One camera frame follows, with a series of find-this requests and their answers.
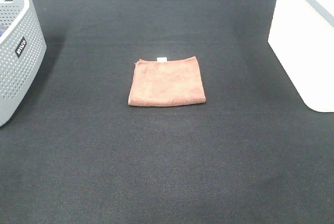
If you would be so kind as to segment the brown towel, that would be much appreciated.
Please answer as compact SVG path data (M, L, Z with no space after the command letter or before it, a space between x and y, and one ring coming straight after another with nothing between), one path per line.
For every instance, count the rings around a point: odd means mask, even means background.
M140 59L135 63L128 105L175 107L205 102L196 57L165 62Z

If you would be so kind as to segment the black table mat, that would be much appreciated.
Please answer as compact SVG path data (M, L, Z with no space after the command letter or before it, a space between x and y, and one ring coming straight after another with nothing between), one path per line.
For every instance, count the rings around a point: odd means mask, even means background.
M1 223L333 223L333 114L267 38L276 0L33 0L47 45L1 128ZM195 56L207 101L127 104Z

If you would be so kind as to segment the white storage bin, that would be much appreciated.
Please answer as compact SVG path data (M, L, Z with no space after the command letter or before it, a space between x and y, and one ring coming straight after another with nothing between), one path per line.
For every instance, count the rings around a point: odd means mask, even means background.
M303 102L333 112L333 0L276 0L268 43Z

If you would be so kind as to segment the grey perforated laundry basket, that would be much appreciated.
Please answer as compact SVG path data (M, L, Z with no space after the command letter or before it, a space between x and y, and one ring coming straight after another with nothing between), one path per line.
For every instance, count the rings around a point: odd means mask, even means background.
M6 124L34 81L46 43L32 0L1 2L1 125Z

